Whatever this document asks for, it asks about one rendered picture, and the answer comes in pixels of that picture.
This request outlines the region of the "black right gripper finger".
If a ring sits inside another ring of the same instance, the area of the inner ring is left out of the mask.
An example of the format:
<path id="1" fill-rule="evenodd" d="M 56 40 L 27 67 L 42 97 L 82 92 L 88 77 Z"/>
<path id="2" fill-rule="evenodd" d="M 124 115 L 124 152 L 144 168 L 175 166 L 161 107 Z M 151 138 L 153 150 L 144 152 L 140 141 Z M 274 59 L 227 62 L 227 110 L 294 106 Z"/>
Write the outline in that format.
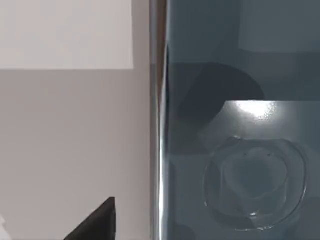
<path id="1" fill-rule="evenodd" d="M 116 240 L 116 198 L 109 197 L 63 240 Z"/>

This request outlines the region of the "round sink drain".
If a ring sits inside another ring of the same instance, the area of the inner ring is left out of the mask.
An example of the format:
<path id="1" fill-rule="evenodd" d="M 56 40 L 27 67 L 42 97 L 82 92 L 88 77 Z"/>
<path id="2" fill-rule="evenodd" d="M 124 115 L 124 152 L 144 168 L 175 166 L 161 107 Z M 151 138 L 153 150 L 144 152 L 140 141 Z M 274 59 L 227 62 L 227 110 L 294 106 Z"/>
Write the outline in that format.
<path id="1" fill-rule="evenodd" d="M 270 229 L 298 211 L 308 173 L 308 158 L 294 142 L 232 137 L 209 157 L 204 203 L 211 217 L 231 230 Z"/>

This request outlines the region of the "grey metal sink basin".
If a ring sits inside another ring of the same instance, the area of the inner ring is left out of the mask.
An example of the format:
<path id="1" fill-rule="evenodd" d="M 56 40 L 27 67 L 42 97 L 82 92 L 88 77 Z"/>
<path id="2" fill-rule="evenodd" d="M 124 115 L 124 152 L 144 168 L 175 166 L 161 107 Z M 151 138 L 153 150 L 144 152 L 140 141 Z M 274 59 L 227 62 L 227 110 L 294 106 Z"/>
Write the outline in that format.
<path id="1" fill-rule="evenodd" d="M 149 3 L 151 240 L 320 240 L 320 0 Z M 285 222 L 212 218 L 203 175 L 230 138 L 305 152 L 305 197 Z"/>

